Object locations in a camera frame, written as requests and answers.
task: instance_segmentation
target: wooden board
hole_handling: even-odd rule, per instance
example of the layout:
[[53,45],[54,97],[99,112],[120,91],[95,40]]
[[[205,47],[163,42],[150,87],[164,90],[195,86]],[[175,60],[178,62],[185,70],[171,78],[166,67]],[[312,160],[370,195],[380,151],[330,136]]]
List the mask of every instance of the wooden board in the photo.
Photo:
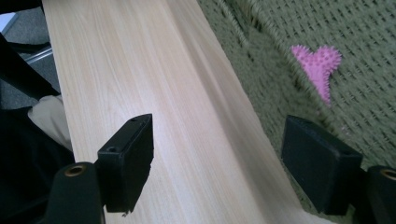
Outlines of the wooden board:
[[302,210],[193,0],[44,0],[77,161],[152,113],[134,212],[107,223],[327,223]]

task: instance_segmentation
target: pink heart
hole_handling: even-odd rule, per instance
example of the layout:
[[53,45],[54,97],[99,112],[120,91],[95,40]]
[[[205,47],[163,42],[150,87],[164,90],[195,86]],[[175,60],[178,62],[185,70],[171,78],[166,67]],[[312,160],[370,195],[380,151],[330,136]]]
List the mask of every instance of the pink heart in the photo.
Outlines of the pink heart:
[[314,83],[323,101],[330,105],[329,77],[341,63],[341,54],[335,47],[323,46],[312,53],[306,46],[292,46],[291,51]]

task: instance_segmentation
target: dark fabric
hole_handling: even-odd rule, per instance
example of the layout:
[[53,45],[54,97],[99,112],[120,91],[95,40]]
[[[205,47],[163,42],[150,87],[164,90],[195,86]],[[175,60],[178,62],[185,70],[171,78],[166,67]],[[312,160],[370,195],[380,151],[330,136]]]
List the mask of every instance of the dark fabric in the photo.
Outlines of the dark fabric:
[[48,195],[56,172],[75,162],[29,120],[29,108],[0,111],[0,223]]
[[0,14],[41,7],[40,0],[0,0]]

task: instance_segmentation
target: green knit fabric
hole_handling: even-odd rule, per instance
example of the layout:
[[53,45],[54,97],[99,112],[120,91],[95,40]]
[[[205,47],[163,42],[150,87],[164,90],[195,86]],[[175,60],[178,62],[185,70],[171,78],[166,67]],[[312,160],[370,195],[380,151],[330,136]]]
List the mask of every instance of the green knit fabric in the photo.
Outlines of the green knit fabric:
[[[291,114],[314,121],[362,153],[363,168],[396,167],[394,1],[198,2],[278,156]],[[312,51],[335,46],[343,55],[330,78],[330,107],[293,57],[293,45]]]

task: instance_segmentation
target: black bracket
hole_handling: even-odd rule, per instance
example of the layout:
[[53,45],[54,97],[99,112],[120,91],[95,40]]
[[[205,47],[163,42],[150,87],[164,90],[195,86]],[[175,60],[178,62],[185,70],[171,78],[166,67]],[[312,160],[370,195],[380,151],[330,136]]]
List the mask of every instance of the black bracket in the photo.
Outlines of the black bracket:
[[134,211],[154,157],[152,116],[128,120],[98,151],[95,164],[78,162],[55,176],[46,223],[105,223],[107,212]]
[[361,169],[362,155],[315,123],[288,116],[282,160],[318,212],[359,223],[396,223],[396,170]]

